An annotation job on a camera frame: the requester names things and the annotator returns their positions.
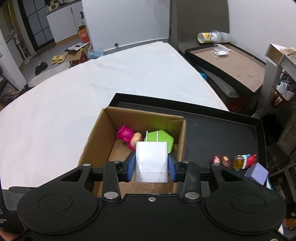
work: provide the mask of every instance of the white box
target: white box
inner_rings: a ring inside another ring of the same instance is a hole
[[[137,142],[136,182],[168,182],[168,143]]]

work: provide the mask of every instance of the cardboard box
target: cardboard box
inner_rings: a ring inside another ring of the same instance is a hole
[[[84,25],[82,25],[82,26],[80,26],[78,28],[78,35],[79,35],[79,37],[81,39],[81,42],[83,42],[83,43],[90,42],[89,34],[87,33],[87,29],[86,29],[86,27]]]
[[[87,61],[87,53],[89,47],[90,44],[88,43],[84,48],[81,48],[79,51],[71,51],[68,53],[67,61],[70,62],[72,67]]]
[[[277,145],[289,156],[296,147],[296,111],[293,111],[285,129],[278,139]]]
[[[296,50],[291,47],[287,49],[281,49],[281,51],[290,60],[290,62],[296,66],[296,60],[295,60]]]
[[[146,131],[164,130],[174,138],[173,154],[183,160],[186,146],[186,121],[182,116],[159,114],[141,110],[118,107],[103,109],[90,133],[79,160],[79,165],[91,163],[94,168],[103,167],[107,161],[124,161],[130,154],[130,149],[123,141],[116,139],[117,130],[127,125],[135,132],[141,132],[144,137]],[[168,183],[136,183],[135,175],[129,183],[119,183],[121,196],[126,193],[176,193],[178,184]],[[102,185],[95,183],[93,194],[102,195]]]
[[[279,66],[284,58],[283,50],[286,47],[277,45],[277,44],[269,44],[269,47],[266,51],[266,58],[272,62],[275,66]]]

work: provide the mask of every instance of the pink toy figure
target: pink toy figure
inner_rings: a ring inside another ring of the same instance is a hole
[[[123,125],[117,132],[117,138],[123,140],[126,145],[132,150],[136,150],[136,143],[142,140],[142,134],[140,132],[133,132],[133,129]]]
[[[219,156],[215,156],[214,159],[212,160],[212,165],[213,166],[219,166],[221,163],[220,157]]]

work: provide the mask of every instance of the black tray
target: black tray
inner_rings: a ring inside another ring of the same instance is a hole
[[[257,154],[266,168],[266,146],[260,119],[201,105],[116,93],[109,106],[183,116],[186,120],[185,160],[210,167],[215,155]]]

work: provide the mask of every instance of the bed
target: bed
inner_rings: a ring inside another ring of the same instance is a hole
[[[50,77],[0,112],[2,189],[37,187],[76,167],[101,109],[115,93],[227,110],[167,43],[90,60]]]

